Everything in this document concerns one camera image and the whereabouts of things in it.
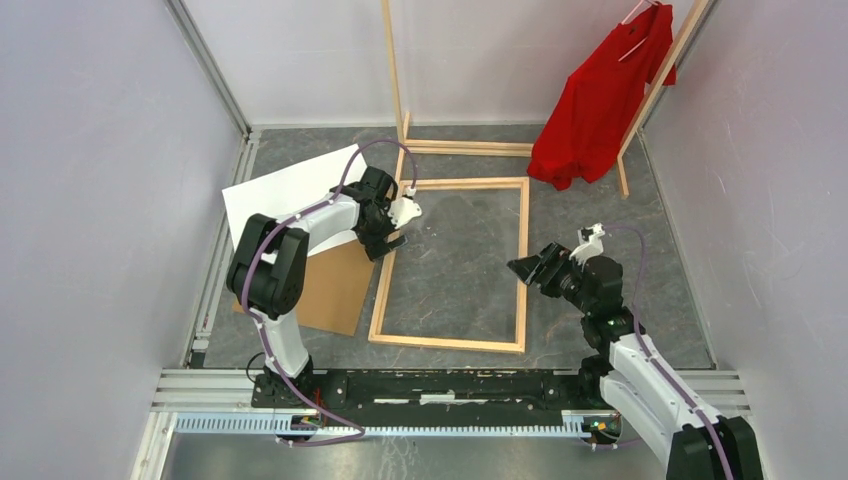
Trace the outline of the brown backing board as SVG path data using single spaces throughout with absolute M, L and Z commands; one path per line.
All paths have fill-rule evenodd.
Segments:
M 318 332 L 353 336 L 374 270 L 357 241 L 310 256 L 296 306 L 301 336 L 308 339 Z

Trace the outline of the light wooden picture frame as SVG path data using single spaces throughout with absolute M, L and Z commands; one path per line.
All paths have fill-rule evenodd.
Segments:
M 458 178 L 458 179 L 422 179 L 417 181 L 401 180 L 399 189 L 416 191 L 444 190 L 517 190 L 520 192 L 518 249 L 517 255 L 528 255 L 529 209 L 530 209 L 530 180 L 528 177 L 489 177 L 489 178 Z M 483 340 L 467 340 L 439 337 L 415 337 L 403 335 L 388 335 L 382 332 L 385 312 L 388 304 L 395 252 L 384 257 L 380 269 L 376 290 L 375 305 L 368 331 L 368 340 L 372 343 L 409 346 L 421 348 L 438 348 L 465 351 L 482 351 L 494 353 L 520 354 L 526 350 L 527 337 L 527 286 L 516 283 L 516 309 L 514 340 L 512 342 L 496 342 Z

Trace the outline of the printed photo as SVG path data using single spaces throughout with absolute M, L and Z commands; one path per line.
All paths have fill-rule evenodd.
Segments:
M 341 180 L 360 180 L 367 163 L 363 155 L 351 158 L 356 150 L 350 145 L 224 189 L 231 245 L 238 246 L 250 216 L 283 220 L 320 201 Z

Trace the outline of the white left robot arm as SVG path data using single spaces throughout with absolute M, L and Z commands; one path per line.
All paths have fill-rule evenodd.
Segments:
M 247 219 L 226 287 L 252 317 L 265 368 L 279 377 L 275 392 L 288 406 L 302 407 L 314 394 L 313 379 L 303 373 L 311 357 L 296 319 L 309 253 L 345 232 L 356 236 L 370 261 L 405 245 L 400 229 L 422 214 L 416 187 L 400 186 L 387 172 L 368 167 L 360 179 L 340 183 L 281 220 L 261 213 Z

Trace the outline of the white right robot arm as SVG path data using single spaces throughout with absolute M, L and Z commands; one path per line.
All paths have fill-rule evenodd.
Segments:
M 624 303 L 624 268 L 605 255 L 598 223 L 579 232 L 569 249 L 552 242 L 535 255 L 508 261 L 527 286 L 561 298 L 581 314 L 596 355 L 584 359 L 577 392 L 591 408 L 613 407 L 663 465 L 668 479 L 761 479 L 754 429 L 703 399 L 676 373 Z

